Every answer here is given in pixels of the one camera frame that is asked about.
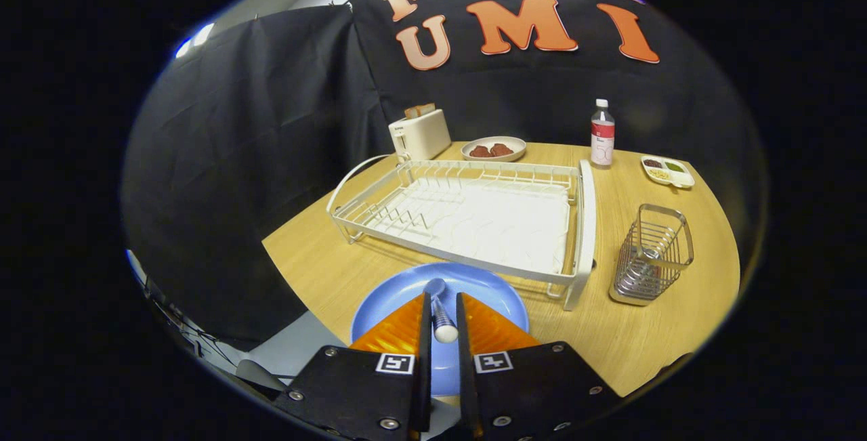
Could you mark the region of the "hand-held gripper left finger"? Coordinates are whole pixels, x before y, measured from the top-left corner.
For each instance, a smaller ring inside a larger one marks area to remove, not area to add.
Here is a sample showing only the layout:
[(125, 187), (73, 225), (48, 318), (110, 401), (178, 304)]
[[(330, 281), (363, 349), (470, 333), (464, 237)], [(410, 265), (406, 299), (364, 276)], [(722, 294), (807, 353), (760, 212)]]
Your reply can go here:
[(320, 348), (272, 405), (343, 440), (418, 440), (430, 426), (430, 295), (408, 300), (348, 348)]

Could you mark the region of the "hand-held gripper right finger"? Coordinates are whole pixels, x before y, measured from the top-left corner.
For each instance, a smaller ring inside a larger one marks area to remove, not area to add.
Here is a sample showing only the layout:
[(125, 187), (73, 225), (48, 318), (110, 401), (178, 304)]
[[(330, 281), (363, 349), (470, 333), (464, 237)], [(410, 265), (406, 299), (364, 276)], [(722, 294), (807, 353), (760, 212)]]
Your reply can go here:
[(566, 440), (620, 396), (568, 343), (542, 343), (468, 293), (455, 299), (461, 427), (471, 440)]

